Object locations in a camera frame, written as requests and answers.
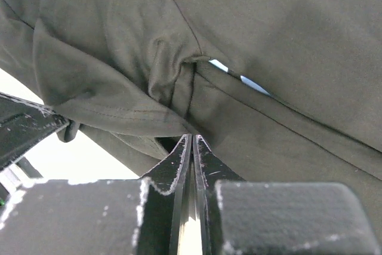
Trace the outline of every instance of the black metal bracket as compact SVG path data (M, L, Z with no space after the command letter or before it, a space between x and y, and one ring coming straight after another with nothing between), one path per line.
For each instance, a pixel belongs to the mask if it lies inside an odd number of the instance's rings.
M43 115L41 106L30 108L37 109L36 121L18 131L11 112L3 116L6 127L14 125L7 132L0 127L0 140L10 146L0 149L3 166L69 123L52 110ZM56 125L27 131L28 145L18 147L20 127L47 120ZM192 190L202 254L381 254L362 205L345 185L246 182L202 136L189 134L138 180L24 183L0 211L1 254L177 254Z

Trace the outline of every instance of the dark green fabric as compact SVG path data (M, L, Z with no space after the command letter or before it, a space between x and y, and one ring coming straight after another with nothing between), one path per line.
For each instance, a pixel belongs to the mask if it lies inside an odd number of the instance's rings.
M382 238L381 0L0 0L0 67L138 173L200 132L246 179L348 184Z

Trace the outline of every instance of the garment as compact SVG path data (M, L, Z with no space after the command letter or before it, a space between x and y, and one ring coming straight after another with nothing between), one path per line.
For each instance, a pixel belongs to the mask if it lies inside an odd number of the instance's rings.
M248 180L344 182L382 238L381 0L0 0L0 67L133 170L201 133Z

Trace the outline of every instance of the wrinkled fabric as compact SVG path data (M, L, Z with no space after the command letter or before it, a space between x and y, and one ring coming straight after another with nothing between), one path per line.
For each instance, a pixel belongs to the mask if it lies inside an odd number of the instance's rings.
M382 0L0 0L0 67L139 173L201 133L248 180L351 186L382 238Z

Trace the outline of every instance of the light blue gap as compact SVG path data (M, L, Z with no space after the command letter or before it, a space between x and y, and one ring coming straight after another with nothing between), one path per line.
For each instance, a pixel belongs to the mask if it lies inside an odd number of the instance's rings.
M213 64L215 67L218 67L220 70L223 70L225 71L226 73L228 73L228 67L226 67L225 65L221 64L218 60L211 60L210 61L211 64ZM270 96L270 94L264 90L263 88L261 88L259 85L257 85L254 81L248 79L247 77L244 77L244 76L240 76L241 78L241 81L251 87L252 89L256 90L256 91L259 91L265 95L268 95Z

